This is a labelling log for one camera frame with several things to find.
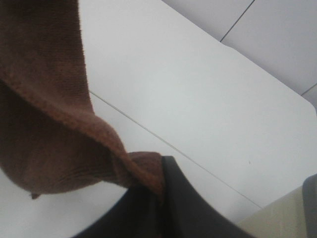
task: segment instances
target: beige surface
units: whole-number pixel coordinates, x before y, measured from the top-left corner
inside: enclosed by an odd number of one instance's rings
[[[306,238],[302,187],[238,225],[258,238]]]

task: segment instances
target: brown knit fabric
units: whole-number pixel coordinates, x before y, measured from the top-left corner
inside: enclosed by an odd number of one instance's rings
[[[36,194],[102,180],[163,194],[160,154],[126,153],[93,112],[76,0],[0,0],[0,166]]]

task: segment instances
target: tile grout line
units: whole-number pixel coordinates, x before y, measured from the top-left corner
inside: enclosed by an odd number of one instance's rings
[[[217,177],[216,175],[214,175],[213,173],[211,173],[210,171],[208,171],[207,169],[205,169],[204,167],[202,167],[200,164],[198,164],[196,161],[194,161],[193,159],[191,159],[189,156],[187,156],[185,153],[183,153],[182,151],[180,151],[179,149],[177,149],[175,146],[173,146],[172,144],[170,144],[169,142],[167,142],[166,140],[164,140],[163,138],[161,138],[159,135],[156,135],[154,132],[150,131],[149,129],[147,129],[145,126],[141,125],[140,123],[138,123],[137,121],[135,121],[133,118],[131,118],[129,115],[127,115],[126,113],[124,113],[122,110],[120,110],[119,108],[117,108],[116,106],[114,106],[113,104],[107,102],[106,100],[104,100],[102,97],[98,96],[97,94],[95,94],[94,92],[92,92],[91,90],[89,90],[89,92],[91,94],[93,94],[95,97],[97,97],[99,100],[103,101],[104,103],[106,103],[108,106],[112,107],[113,109],[115,109],[116,111],[118,111],[119,113],[121,113],[123,116],[125,116],[126,118],[128,118],[129,120],[133,121],[135,124],[137,124],[138,126],[140,126],[142,129],[144,129],[145,131],[147,131],[148,133],[150,133],[151,135],[155,136],[157,139],[159,139],[160,141],[162,141],[164,144],[168,145],[169,147],[171,147],[172,149],[174,149],[175,151],[177,151],[178,153],[180,153],[181,155],[183,155],[185,158],[187,158],[188,160],[190,160],[191,162],[193,162],[195,165],[197,165],[198,167],[200,167],[201,169],[203,169],[204,171],[206,171],[208,174],[210,174],[211,176],[213,176],[214,178],[216,178],[217,180],[219,180],[220,182],[222,182],[223,184],[225,184],[226,186],[228,186],[230,189],[234,190],[235,192],[237,192],[238,194],[240,194],[241,196],[243,196],[244,198],[246,198],[248,201],[252,202],[254,205],[256,205],[259,208],[262,208],[261,206],[259,206],[258,204],[256,204],[254,201],[252,201],[251,199],[249,199],[247,196],[245,196],[244,194],[242,194],[241,192],[239,192],[238,190],[234,189],[232,186],[230,186],[229,184],[227,184],[225,181],[223,181],[222,179],[220,179],[219,177]]]
[[[255,0],[253,0],[250,5],[244,10],[244,12],[241,14],[241,16],[236,20],[236,22],[230,27],[230,29],[227,31],[227,33],[221,38],[220,42],[223,41],[223,39],[228,35],[228,33],[232,30],[232,28],[238,23],[238,21],[241,19],[241,17],[246,13],[246,11],[251,7],[251,5],[254,3]]]
[[[301,96],[303,97],[306,93],[308,93],[312,88],[314,88],[317,85],[317,83],[315,83],[312,87],[310,87],[309,89],[307,89],[304,93],[301,94]]]

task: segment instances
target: white table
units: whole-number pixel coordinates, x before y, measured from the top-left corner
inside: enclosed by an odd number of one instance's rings
[[[174,156],[224,216],[240,221],[317,173],[315,109],[245,57],[160,0],[81,0],[80,13],[90,89],[122,112],[91,95],[96,114],[128,151]],[[70,237],[125,192],[98,183],[33,201],[0,179],[6,238]]]

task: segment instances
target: white surface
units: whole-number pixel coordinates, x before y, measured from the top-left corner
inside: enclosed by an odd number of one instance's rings
[[[317,83],[316,0],[256,0],[222,42],[299,94]]]
[[[127,150],[161,151],[175,156],[196,190],[230,220],[238,222],[258,211],[252,202],[100,99],[92,96],[92,101],[96,114],[114,126]],[[121,187],[100,182],[74,192],[42,195],[32,200],[28,192],[14,185],[1,170],[0,180],[0,231],[3,238],[72,237],[106,213],[125,192]]]
[[[252,0],[163,0],[163,2],[220,41]]]
[[[317,173],[315,109],[159,0],[80,1],[90,89],[263,207]]]
[[[303,95],[317,109],[317,85]]]

